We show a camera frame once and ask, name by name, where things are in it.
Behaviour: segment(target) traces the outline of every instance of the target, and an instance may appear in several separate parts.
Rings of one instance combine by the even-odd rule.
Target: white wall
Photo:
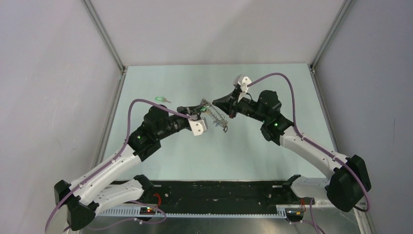
[[[93,0],[126,65],[310,63],[343,0]]]
[[[119,71],[82,3],[0,3],[0,233],[43,233],[92,166]]]
[[[343,153],[366,160],[373,222],[411,233],[413,1],[358,0],[316,73]]]

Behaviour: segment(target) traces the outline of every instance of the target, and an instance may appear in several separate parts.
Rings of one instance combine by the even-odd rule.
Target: perforated metal strip
[[[115,206],[98,216],[113,216],[113,217],[151,217],[151,214],[140,214],[140,206]],[[286,218],[285,208],[277,208],[277,214],[176,214],[167,213],[167,217],[176,218]]]

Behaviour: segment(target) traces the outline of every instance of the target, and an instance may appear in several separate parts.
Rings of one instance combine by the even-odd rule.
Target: white tabletop
[[[163,103],[176,110],[178,106],[198,105],[202,98],[212,101],[228,95],[234,78],[243,74],[252,81],[273,72],[288,76],[293,84],[297,125],[302,132],[328,148],[333,144],[307,64],[237,64],[130,66],[113,121],[105,158],[123,143],[130,102],[136,98],[155,101],[165,96],[172,103]],[[276,91],[282,103],[282,114],[292,120],[291,94],[282,77],[270,77],[252,86],[249,93],[256,100],[262,90]],[[131,132],[142,124],[150,106],[135,104]],[[162,147],[119,179],[144,174],[151,180],[261,180],[288,179],[300,174],[324,177],[310,163],[288,149],[264,139],[261,122],[237,115],[229,122],[228,132],[215,127],[206,116],[209,129],[201,136],[183,130],[161,140]]]

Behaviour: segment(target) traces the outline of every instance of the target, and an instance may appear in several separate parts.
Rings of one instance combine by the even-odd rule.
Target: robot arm
[[[58,204],[65,196],[72,193],[64,202],[68,206],[67,221],[73,231],[86,227],[94,217],[110,208],[127,201],[145,198],[153,188],[144,176],[135,176],[125,184],[105,189],[112,181],[131,167],[143,162],[159,148],[160,140],[183,129],[198,136],[207,130],[205,119],[201,118],[204,105],[178,107],[178,112],[191,116],[190,119],[172,115],[151,107],[144,116],[144,121],[133,133],[120,155],[120,149],[101,162],[85,175],[68,183],[61,180],[55,185],[55,202]]]
[[[291,187],[297,197],[328,199],[340,210],[350,211],[363,197],[363,191],[350,172],[335,159],[339,159],[353,170],[369,191],[371,184],[364,160],[357,155],[347,157],[319,144],[309,143],[314,141],[308,141],[310,138],[304,133],[298,134],[295,123],[280,113],[281,102],[276,92],[264,90],[260,93],[258,101],[243,97],[250,83],[248,77],[238,76],[234,81],[235,89],[229,95],[214,100],[212,104],[230,118],[235,118],[240,113],[262,122],[261,133],[267,141],[297,153],[326,176],[305,178],[297,175],[290,178],[286,185]],[[334,157],[329,157],[321,150],[327,150]]]

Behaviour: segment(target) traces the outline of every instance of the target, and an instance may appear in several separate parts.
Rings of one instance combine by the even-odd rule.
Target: bunch of keys
[[[155,100],[161,101],[161,102],[172,103],[172,102],[168,101],[165,97],[156,97]]]

